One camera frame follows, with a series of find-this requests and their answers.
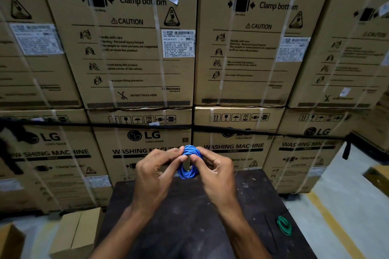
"person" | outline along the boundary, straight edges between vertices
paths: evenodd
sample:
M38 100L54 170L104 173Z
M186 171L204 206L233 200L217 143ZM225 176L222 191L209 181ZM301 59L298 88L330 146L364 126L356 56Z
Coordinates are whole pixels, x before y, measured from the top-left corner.
M234 166L230 158L205 148L197 148L213 170L198 156L189 156L203 183L205 193L215 206L238 259L270 259L271 256L243 216L236 198ZM138 234L166 198L174 173L187 159L184 147L168 151L154 149L136 165L134 197L117 224L90 259L124 259ZM171 161L165 172L161 165Z

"black table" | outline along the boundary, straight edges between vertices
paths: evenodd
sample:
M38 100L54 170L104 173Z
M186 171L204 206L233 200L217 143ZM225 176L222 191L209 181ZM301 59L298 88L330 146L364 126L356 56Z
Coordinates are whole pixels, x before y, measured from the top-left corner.
M236 174L238 201L244 216L273 258L316 258L284 203L262 170ZM134 181L119 182L98 236L99 244L132 201ZM275 219L284 216L292 235L284 235ZM215 208L201 180L174 178L167 198L143 229L127 258L235 258Z

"green cable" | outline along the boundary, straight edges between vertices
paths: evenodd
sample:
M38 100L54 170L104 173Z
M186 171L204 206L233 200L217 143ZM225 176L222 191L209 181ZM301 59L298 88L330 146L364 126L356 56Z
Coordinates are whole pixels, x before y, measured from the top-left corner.
M285 235L292 234L292 225L285 217L279 215L277 217L277 225L280 231L282 231Z

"blue wire coil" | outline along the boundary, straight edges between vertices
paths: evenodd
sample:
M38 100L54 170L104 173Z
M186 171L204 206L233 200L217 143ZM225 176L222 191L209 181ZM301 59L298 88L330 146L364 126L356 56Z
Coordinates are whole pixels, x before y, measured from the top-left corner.
M182 155L190 156L192 154L199 156L200 158L203 158L203 156L200 154L200 151L194 145L186 145ZM198 170L194 165L192 165L192 168L189 171L186 171L182 166L182 164L178 168L178 175L179 177L181 177L181 179L193 178L197 174L198 174Z

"yellow stripe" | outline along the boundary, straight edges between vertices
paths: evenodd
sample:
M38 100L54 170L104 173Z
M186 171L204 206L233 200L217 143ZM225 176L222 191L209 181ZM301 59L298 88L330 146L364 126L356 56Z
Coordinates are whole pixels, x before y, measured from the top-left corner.
M344 231L344 229L339 225L339 223L335 220L335 218L331 215L331 213L327 210L326 207L322 204L318 196L311 191L307 193L307 197L309 200L316 206L324 220L327 222L329 228L331 228L332 232L338 238L339 242L343 245L343 247L350 254L353 259L366 259L363 256L362 252L358 249L358 247L354 244L353 240L348 236L348 234Z

